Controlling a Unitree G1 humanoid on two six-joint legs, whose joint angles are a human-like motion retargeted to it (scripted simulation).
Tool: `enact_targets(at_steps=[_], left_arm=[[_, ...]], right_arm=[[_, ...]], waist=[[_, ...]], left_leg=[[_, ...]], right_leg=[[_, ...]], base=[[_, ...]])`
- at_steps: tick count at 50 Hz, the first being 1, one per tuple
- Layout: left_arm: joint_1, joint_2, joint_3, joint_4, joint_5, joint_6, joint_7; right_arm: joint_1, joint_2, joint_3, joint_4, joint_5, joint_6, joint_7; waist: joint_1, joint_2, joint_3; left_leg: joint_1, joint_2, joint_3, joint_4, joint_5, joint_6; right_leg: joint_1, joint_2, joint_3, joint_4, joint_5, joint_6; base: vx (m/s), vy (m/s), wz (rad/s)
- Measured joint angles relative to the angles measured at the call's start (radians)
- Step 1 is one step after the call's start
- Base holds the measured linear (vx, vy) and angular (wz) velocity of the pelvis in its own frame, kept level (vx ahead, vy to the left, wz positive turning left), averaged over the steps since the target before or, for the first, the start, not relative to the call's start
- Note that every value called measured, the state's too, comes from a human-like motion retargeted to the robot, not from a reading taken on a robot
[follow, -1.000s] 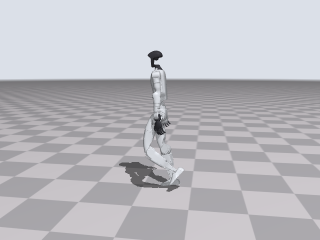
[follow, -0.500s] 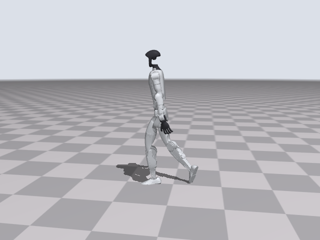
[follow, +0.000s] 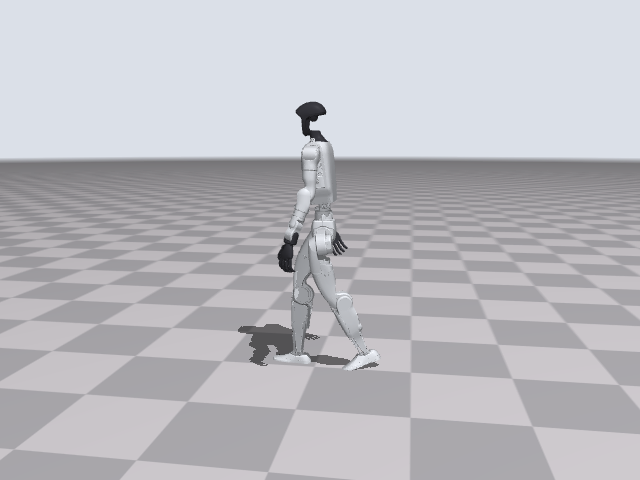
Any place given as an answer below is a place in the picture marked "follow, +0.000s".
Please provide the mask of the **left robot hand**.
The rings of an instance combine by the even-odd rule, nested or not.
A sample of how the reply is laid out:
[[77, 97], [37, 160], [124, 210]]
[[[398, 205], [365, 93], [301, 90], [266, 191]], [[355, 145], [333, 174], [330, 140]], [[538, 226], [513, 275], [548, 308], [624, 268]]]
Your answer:
[[295, 232], [291, 241], [284, 238], [285, 244], [278, 253], [279, 266], [284, 272], [295, 272], [295, 270], [292, 269], [293, 245], [297, 244], [298, 237], [299, 234]]

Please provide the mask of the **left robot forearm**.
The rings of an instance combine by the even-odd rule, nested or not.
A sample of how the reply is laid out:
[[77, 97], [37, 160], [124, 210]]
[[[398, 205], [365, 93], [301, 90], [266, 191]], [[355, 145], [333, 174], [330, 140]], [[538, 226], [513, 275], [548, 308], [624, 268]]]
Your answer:
[[[297, 195], [297, 203], [294, 206], [294, 212], [291, 220], [288, 224], [288, 229], [285, 232], [286, 240], [291, 241], [295, 232], [300, 235], [300, 231], [303, 228], [305, 217], [309, 214], [311, 194], [307, 189], [301, 189]], [[299, 239], [299, 237], [298, 237]]]

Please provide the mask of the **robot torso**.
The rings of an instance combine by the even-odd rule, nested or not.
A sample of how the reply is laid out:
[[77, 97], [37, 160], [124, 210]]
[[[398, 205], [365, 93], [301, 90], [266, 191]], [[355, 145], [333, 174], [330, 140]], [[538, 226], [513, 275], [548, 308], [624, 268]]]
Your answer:
[[315, 219], [312, 222], [311, 234], [314, 237], [318, 230], [326, 230], [331, 235], [333, 242], [336, 238], [336, 222], [333, 218], [333, 210], [328, 207], [328, 203], [333, 203], [337, 199], [334, 152], [329, 141], [321, 142], [311, 138], [304, 148], [312, 145], [320, 147], [321, 157], [317, 165], [315, 197], [310, 204], [321, 204], [321, 207], [314, 208]]

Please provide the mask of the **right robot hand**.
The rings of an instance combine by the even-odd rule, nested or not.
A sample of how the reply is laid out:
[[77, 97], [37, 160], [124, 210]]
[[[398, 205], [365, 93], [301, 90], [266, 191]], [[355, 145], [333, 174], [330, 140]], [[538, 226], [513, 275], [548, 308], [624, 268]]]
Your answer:
[[[336, 238], [335, 238], [335, 240], [334, 240], [332, 243], [333, 243], [333, 246], [334, 246], [334, 248], [335, 248], [336, 252], [337, 252], [339, 255], [341, 255], [342, 253], [338, 250], [338, 248], [337, 248], [337, 246], [336, 246], [336, 243], [337, 243], [337, 245], [338, 245], [339, 249], [340, 249], [342, 252], [345, 252], [345, 250], [343, 250], [343, 248], [341, 247], [341, 245], [340, 245], [340, 243], [339, 243], [338, 241], [341, 243], [341, 245], [342, 245], [345, 249], [348, 249], [348, 247], [346, 247], [346, 245], [345, 245], [345, 244], [343, 243], [343, 241], [341, 240], [340, 235], [336, 232]], [[337, 255], [337, 254], [336, 254], [336, 252], [334, 251], [334, 248], [333, 248], [333, 254], [334, 254], [334, 255]]]

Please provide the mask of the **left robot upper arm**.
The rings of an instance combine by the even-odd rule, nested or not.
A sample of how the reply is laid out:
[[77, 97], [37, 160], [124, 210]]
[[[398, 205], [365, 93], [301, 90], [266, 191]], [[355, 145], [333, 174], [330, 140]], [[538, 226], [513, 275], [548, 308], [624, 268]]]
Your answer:
[[315, 197], [317, 165], [321, 157], [319, 148], [320, 148], [319, 146], [315, 146], [315, 145], [307, 146], [303, 148], [301, 152], [302, 170], [303, 170], [302, 179], [305, 184], [305, 187], [302, 189], [307, 189], [310, 192], [311, 194], [310, 202], [313, 201]]

